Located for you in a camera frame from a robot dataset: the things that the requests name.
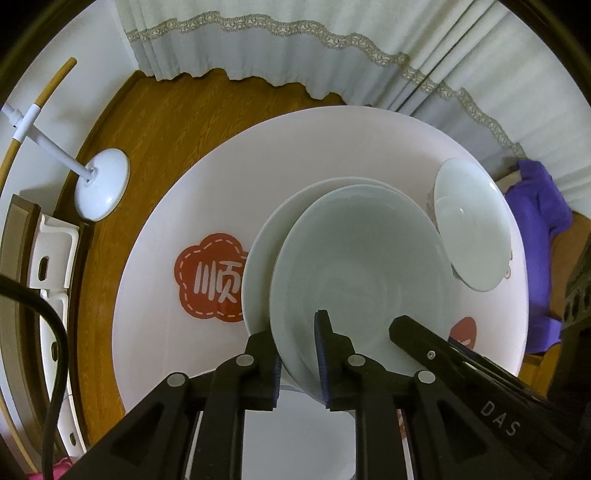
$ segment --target black cable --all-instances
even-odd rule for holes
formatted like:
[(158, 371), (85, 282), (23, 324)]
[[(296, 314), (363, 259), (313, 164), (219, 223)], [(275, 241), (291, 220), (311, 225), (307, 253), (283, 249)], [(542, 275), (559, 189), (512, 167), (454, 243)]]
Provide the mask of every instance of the black cable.
[(45, 424), (43, 426), (43, 441), (41, 443), (41, 471), (43, 480), (53, 478), (53, 445), (57, 428), (57, 420), (60, 416), (61, 404), (66, 394), (66, 381), (68, 376), (68, 337), (60, 318), (51, 306), (43, 300), (36, 291), (24, 287), (20, 283), (0, 275), (0, 295), (15, 300), (29, 307), (42, 316), (57, 343), (57, 372), (53, 384), (51, 401), (47, 409)]

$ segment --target wooden floor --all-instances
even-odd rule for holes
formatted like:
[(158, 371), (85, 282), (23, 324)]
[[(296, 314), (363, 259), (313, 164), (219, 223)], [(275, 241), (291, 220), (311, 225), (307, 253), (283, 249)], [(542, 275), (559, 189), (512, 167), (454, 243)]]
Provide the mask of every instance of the wooden floor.
[[(158, 201), (200, 158), (241, 131), (284, 113), (342, 103), (334, 94), (314, 100), (299, 84), (273, 87), (254, 77), (230, 81), (221, 70), (199, 79), (143, 77), (91, 132), (80, 161), (114, 147), (131, 162), (124, 198), (95, 226), (82, 280), (78, 373), (91, 444), (124, 415), (111, 360), (113, 310), (127, 257)], [(67, 210), (71, 202), (66, 186), (57, 210)]]

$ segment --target purple cloth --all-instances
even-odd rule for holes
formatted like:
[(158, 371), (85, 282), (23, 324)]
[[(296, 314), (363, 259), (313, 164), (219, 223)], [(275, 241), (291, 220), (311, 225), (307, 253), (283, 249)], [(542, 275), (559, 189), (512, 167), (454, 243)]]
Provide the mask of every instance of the purple cloth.
[(526, 353), (545, 352), (560, 341), (561, 322), (551, 318), (550, 245), (552, 239), (573, 224), (573, 214), (544, 166), (519, 160), (522, 180), (513, 185), (505, 199), (515, 216), (527, 266), (530, 324)]

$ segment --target red flower-shaped sticker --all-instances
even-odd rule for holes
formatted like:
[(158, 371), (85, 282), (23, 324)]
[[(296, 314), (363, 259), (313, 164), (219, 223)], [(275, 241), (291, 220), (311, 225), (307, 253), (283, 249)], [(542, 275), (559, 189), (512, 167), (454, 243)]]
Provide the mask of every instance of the red flower-shaped sticker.
[(470, 350), (474, 350), (476, 322), (472, 317), (464, 317), (453, 326), (449, 336)]
[(186, 248), (174, 265), (179, 300), (198, 319), (242, 320), (241, 286), (246, 252), (232, 235), (214, 233)]

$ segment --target pink cloth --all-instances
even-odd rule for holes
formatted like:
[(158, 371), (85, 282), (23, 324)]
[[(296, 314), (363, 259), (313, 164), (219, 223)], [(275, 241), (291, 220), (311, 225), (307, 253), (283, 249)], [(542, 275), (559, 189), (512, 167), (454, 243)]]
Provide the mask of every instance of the pink cloth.
[[(53, 466), (53, 478), (57, 480), (58, 478), (65, 475), (65, 473), (72, 468), (72, 462), (69, 458), (64, 458), (60, 460)], [(43, 480), (43, 474), (41, 473), (31, 473), (29, 476), (29, 480)]]

